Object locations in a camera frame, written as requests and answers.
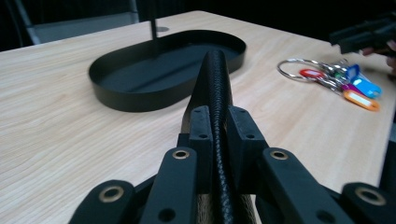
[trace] wooden table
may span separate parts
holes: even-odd
[[[383,56],[341,55],[327,42],[202,11],[157,25],[169,28],[159,36],[206,29],[244,40],[245,63],[231,74],[233,101],[268,144],[294,153],[330,189],[355,181],[377,186],[396,102]],[[189,98],[158,111],[120,112],[96,100],[88,77],[101,55],[150,39],[149,23],[141,22],[0,53],[1,223],[67,223],[98,184],[138,185],[157,173],[176,146]],[[358,63],[383,90],[380,111],[281,76],[276,65],[288,58]]]

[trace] blue key tag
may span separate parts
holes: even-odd
[[[345,77],[348,80],[353,80],[355,77],[357,77],[359,75],[359,73],[361,72],[361,69],[359,68],[358,64],[353,64],[350,65],[346,71],[345,71]]]
[[[352,84],[365,96],[372,99],[380,96],[382,93],[381,88],[362,75],[357,75],[354,79],[352,79]]]

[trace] keychain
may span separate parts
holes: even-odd
[[[283,63],[304,63],[323,70],[302,69],[300,76],[283,71],[280,66]],[[308,82],[317,82],[332,90],[334,93],[343,95],[349,102],[359,105],[367,110],[378,111],[379,103],[374,100],[381,94],[381,89],[364,77],[357,64],[347,65],[343,60],[338,63],[326,64],[305,59],[288,59],[277,65],[277,70],[285,77]]]

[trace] black tray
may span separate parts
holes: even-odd
[[[98,58],[90,67],[97,99],[126,112],[165,108],[191,95],[205,54],[224,52],[229,72],[242,66],[246,44],[207,30],[167,35]]]

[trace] red key tag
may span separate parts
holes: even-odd
[[[318,70],[313,70],[313,69],[300,70],[300,75],[302,75],[303,77],[312,77],[312,78],[325,77],[324,73],[322,73]]]

